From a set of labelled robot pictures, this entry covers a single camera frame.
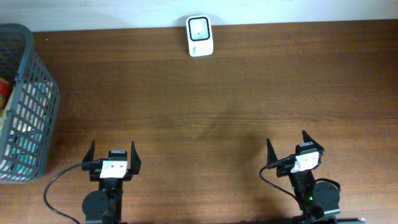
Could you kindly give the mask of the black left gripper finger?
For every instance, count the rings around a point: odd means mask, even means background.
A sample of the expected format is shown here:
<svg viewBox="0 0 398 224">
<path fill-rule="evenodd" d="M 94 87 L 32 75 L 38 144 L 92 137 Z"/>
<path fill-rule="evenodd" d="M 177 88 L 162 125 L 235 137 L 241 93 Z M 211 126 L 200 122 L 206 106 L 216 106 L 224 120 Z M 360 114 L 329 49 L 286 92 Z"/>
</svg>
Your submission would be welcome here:
<svg viewBox="0 0 398 224">
<path fill-rule="evenodd" d="M 92 162 L 94 158 L 94 152 L 95 152 L 95 141 L 92 140 L 91 146 L 86 155 L 84 156 L 82 163 Z"/>
<path fill-rule="evenodd" d="M 131 143 L 131 167 L 140 167 L 141 159 L 136 151 L 134 141 Z"/>
</svg>

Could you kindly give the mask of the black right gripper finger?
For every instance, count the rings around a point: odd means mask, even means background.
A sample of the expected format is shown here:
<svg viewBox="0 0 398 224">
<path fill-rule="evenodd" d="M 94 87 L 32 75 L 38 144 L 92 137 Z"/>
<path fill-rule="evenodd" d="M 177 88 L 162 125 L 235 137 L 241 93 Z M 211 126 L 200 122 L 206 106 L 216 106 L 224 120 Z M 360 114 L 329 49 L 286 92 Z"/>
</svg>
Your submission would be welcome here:
<svg viewBox="0 0 398 224">
<path fill-rule="evenodd" d="M 278 161 L 275 150 L 272 146 L 271 140 L 267 138 L 267 167 L 273 166 Z"/>
<path fill-rule="evenodd" d="M 312 145 L 317 148 L 318 151 L 323 151 L 323 147 L 317 143 L 305 130 L 302 131 L 304 143 L 312 143 Z"/>
</svg>

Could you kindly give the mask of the yellow wet wipes pack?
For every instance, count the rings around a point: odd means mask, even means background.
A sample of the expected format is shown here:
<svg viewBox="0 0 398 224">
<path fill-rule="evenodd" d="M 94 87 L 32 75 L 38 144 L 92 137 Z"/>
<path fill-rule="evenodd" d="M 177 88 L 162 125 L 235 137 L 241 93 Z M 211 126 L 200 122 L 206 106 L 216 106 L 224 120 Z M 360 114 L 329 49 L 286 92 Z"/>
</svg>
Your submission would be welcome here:
<svg viewBox="0 0 398 224">
<path fill-rule="evenodd" d="M 25 83 L 12 94 L 1 118 L 1 183 L 24 184 L 42 177 L 57 116 L 52 82 Z"/>
</svg>

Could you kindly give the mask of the orange red spaghetti packet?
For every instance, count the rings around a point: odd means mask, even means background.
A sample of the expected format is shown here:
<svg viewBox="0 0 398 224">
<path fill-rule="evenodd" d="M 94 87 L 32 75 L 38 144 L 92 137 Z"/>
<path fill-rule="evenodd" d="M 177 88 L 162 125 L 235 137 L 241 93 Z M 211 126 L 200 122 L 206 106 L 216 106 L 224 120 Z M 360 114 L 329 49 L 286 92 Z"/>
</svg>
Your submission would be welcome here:
<svg viewBox="0 0 398 224">
<path fill-rule="evenodd" d="M 6 106 L 11 84 L 4 78 L 0 78 L 0 108 Z"/>
</svg>

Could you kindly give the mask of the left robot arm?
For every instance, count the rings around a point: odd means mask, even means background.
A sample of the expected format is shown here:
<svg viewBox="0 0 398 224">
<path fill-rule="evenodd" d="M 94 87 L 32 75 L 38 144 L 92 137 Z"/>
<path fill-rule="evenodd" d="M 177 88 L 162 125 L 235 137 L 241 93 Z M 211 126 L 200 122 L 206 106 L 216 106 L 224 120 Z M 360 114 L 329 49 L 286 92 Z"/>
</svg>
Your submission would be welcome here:
<svg viewBox="0 0 398 224">
<path fill-rule="evenodd" d="M 139 174 L 141 160 L 134 143 L 131 144 L 130 159 L 127 158 L 127 151 L 111 150 L 107 158 L 98 160 L 94 159 L 94 153 L 93 141 L 81 168 L 89 172 L 90 181 L 98 183 L 98 190 L 89 193 L 83 200 L 85 223 L 121 223 L 123 183 Z"/>
</svg>

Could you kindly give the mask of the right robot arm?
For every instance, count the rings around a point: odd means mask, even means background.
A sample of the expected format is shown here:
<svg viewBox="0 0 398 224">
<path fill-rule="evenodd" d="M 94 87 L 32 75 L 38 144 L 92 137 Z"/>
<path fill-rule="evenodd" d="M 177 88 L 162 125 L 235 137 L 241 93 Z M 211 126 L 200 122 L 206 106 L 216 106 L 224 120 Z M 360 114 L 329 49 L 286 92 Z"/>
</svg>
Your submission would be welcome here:
<svg viewBox="0 0 398 224">
<path fill-rule="evenodd" d="M 271 143 L 267 145 L 267 164 L 259 171 L 260 178 L 270 186 L 291 196 L 300 208 L 301 215 L 293 217 L 293 223 L 365 223 L 365 219 L 337 219 L 340 214 L 341 185 L 330 179 L 315 179 L 312 170 L 322 163 L 324 147 L 306 131 L 302 131 L 303 143 L 296 145 L 295 153 L 278 159 Z M 277 177 L 287 176 L 293 193 L 266 180 L 262 175 L 266 169 L 275 169 Z"/>
</svg>

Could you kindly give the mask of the white barcode scanner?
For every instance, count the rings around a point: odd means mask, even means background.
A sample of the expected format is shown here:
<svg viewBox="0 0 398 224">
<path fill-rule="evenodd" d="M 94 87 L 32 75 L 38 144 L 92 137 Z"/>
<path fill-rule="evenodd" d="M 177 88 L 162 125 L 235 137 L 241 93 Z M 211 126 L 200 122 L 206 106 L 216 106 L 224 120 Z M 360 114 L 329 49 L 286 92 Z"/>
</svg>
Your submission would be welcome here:
<svg viewBox="0 0 398 224">
<path fill-rule="evenodd" d="M 191 57 L 211 55 L 214 41 L 211 20 L 208 16 L 190 16 L 185 21 L 188 40 L 188 51 Z"/>
</svg>

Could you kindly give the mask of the grey plastic mesh basket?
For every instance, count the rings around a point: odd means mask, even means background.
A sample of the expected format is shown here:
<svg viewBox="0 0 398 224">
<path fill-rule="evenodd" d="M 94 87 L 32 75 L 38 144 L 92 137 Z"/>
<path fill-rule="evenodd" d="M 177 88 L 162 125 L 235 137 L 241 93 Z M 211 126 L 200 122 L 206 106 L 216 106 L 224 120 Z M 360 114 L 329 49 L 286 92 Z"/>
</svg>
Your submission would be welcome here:
<svg viewBox="0 0 398 224">
<path fill-rule="evenodd" d="M 45 174 L 61 99 L 26 26 L 1 25 L 1 77 L 13 88 L 1 116 L 1 183 L 25 184 Z"/>
</svg>

